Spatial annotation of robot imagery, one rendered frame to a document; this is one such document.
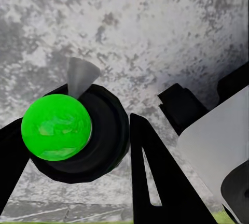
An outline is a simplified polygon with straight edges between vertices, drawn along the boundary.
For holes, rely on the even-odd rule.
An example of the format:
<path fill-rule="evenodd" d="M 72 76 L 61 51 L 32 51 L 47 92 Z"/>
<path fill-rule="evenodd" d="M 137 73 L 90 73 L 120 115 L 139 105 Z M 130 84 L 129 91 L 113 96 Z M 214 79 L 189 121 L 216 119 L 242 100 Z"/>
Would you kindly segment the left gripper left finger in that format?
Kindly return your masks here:
<path fill-rule="evenodd" d="M 0 129 L 0 215 L 30 158 L 21 135 L 22 119 Z"/>

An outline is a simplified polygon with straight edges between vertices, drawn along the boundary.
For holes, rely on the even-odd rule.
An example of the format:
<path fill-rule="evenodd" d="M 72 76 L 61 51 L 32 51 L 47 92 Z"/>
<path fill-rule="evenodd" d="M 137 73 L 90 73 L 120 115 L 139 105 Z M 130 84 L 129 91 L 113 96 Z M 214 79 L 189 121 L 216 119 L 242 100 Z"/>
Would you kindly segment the insectifuge atomizer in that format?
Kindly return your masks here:
<path fill-rule="evenodd" d="M 130 120 L 118 97 L 93 82 L 102 71 L 67 59 L 68 83 L 25 112 L 21 135 L 38 170 L 53 181 L 89 183 L 116 168 L 130 150 Z"/>

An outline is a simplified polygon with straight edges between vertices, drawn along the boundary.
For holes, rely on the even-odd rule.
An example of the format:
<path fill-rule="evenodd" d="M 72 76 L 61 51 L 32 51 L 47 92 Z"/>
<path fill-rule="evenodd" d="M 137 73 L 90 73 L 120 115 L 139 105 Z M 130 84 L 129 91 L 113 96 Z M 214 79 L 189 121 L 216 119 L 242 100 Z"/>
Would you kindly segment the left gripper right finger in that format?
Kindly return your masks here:
<path fill-rule="evenodd" d="M 134 113 L 130 144 L 134 224 L 218 224 L 150 122 Z M 162 207 L 150 203 L 142 148 Z"/>

